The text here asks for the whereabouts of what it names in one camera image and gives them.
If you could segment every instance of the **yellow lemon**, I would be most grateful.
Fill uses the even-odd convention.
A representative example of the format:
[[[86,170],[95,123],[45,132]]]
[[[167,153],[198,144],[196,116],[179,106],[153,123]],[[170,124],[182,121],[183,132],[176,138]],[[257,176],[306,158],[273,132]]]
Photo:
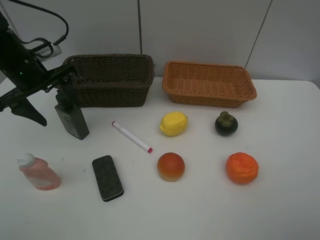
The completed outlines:
[[[169,112],[160,124],[160,130],[167,136],[177,136],[183,133],[188,125],[188,118],[182,112]]]

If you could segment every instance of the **white bottle cap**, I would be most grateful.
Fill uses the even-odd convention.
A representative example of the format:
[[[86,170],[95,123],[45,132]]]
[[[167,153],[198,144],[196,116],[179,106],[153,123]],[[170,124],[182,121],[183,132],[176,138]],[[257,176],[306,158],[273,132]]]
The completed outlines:
[[[27,169],[36,163],[36,158],[31,153],[26,153],[22,157],[17,158],[20,167]]]

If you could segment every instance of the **fake fruit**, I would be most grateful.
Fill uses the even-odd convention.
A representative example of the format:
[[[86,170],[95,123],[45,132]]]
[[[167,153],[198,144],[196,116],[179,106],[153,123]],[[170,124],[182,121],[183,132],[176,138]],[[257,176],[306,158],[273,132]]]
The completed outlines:
[[[182,112],[170,112],[165,115],[160,124],[160,130],[164,135],[177,136],[183,133],[188,125],[188,118]]]
[[[228,136],[237,131],[238,121],[227,111],[223,111],[220,113],[220,116],[215,120],[214,127],[220,135]]]
[[[167,182],[178,181],[185,172],[185,162],[176,153],[163,154],[157,163],[160,177]]]
[[[236,184],[248,184],[258,176],[259,165],[250,155],[237,152],[229,156],[225,165],[226,174]]]

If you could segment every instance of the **white marker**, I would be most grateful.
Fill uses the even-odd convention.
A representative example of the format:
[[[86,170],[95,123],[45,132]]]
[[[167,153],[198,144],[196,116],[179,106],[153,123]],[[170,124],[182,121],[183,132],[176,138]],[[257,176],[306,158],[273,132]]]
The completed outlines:
[[[134,142],[136,145],[138,145],[140,148],[145,150],[147,153],[152,153],[153,149],[149,147],[147,144],[145,144],[140,138],[135,136],[132,132],[125,129],[120,124],[116,123],[115,121],[112,123],[112,126],[117,129],[120,133],[125,135],[128,139],[130,139],[132,142]]]

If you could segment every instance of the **pink bottle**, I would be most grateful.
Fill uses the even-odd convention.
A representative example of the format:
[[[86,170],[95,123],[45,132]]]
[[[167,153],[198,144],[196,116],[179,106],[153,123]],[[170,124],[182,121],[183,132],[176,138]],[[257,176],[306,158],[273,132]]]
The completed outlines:
[[[60,178],[48,167],[48,163],[45,160],[26,153],[23,157],[17,159],[17,161],[19,170],[23,172],[25,177],[37,189],[52,190],[60,185]]]

